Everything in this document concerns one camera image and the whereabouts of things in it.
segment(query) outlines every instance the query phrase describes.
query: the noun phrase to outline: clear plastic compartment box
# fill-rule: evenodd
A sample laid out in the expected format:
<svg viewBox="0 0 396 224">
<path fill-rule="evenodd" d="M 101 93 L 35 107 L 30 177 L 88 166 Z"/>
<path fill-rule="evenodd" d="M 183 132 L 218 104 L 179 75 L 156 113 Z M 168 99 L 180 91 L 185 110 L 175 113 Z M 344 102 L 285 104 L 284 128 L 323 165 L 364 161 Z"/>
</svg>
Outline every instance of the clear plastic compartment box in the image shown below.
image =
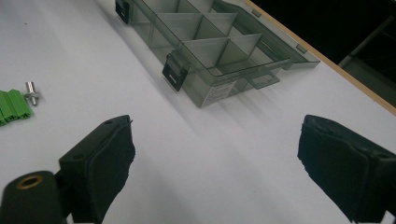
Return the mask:
<svg viewBox="0 0 396 224">
<path fill-rule="evenodd" d="M 116 0 L 116 10 L 198 107 L 277 83 L 319 60 L 240 0 Z"/>
</svg>

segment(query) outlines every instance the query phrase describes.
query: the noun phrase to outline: white table surface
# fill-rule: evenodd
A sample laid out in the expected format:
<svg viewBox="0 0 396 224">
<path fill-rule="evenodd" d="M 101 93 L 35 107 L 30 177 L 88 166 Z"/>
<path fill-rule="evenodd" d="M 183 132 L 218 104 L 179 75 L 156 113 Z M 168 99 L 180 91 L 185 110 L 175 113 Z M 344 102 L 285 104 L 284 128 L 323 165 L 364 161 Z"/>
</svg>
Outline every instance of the white table surface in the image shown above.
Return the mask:
<svg viewBox="0 0 396 224">
<path fill-rule="evenodd" d="M 56 173 L 91 130 L 128 114 L 136 157 L 104 223 L 349 223 L 297 158 L 304 116 L 396 152 L 394 116 L 325 63 L 197 108 L 169 87 L 114 5 L 0 1 L 0 90 L 33 81 L 42 94 L 30 119 L 0 127 L 0 189 L 26 173 Z"/>
</svg>

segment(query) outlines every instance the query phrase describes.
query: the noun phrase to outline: metal pin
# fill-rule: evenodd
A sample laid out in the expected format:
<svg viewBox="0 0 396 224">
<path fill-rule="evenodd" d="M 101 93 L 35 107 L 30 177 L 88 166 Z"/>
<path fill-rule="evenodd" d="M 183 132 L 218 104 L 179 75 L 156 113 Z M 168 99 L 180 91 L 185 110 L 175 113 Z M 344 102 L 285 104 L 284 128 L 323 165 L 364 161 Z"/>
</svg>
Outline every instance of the metal pin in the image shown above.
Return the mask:
<svg viewBox="0 0 396 224">
<path fill-rule="evenodd" d="M 35 92 L 35 83 L 34 82 L 26 82 L 27 94 L 24 95 L 26 99 L 30 99 L 32 101 L 32 105 L 37 105 L 37 100 L 39 93 Z"/>
</svg>

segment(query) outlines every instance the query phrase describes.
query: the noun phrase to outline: screw hole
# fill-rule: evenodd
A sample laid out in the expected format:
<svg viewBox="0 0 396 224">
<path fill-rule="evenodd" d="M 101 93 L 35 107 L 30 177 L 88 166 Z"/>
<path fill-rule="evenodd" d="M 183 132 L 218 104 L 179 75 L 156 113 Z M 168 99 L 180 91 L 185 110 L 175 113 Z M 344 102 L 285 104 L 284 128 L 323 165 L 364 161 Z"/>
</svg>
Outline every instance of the screw hole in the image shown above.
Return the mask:
<svg viewBox="0 0 396 224">
<path fill-rule="evenodd" d="M 30 189 L 40 184 L 41 181 L 43 181 L 43 176 L 41 175 L 27 176 L 18 183 L 17 189 Z"/>
<path fill-rule="evenodd" d="M 78 160 L 78 159 L 81 159 L 83 157 L 84 157 L 83 154 L 77 154 L 76 156 L 73 156 L 73 160 Z"/>
</svg>

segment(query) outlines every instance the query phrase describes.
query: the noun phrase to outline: green plastic part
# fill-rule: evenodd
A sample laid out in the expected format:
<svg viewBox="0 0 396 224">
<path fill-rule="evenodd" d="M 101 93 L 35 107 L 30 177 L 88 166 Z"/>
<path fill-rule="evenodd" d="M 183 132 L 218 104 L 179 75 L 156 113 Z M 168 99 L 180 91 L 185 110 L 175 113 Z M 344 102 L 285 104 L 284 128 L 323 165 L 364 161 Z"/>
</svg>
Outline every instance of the green plastic part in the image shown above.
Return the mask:
<svg viewBox="0 0 396 224">
<path fill-rule="evenodd" d="M 8 92 L 8 98 L 14 106 L 17 116 L 21 119 L 29 119 L 31 116 L 31 110 L 29 105 L 26 103 L 20 91 L 11 90 Z"/>
<path fill-rule="evenodd" d="M 7 121 L 4 119 L 3 114 L 0 111 L 0 126 L 6 125 Z"/>
<path fill-rule="evenodd" d="M 2 117 L 6 122 L 11 122 L 12 120 L 19 118 L 6 91 L 0 91 L 0 110 Z"/>
</svg>

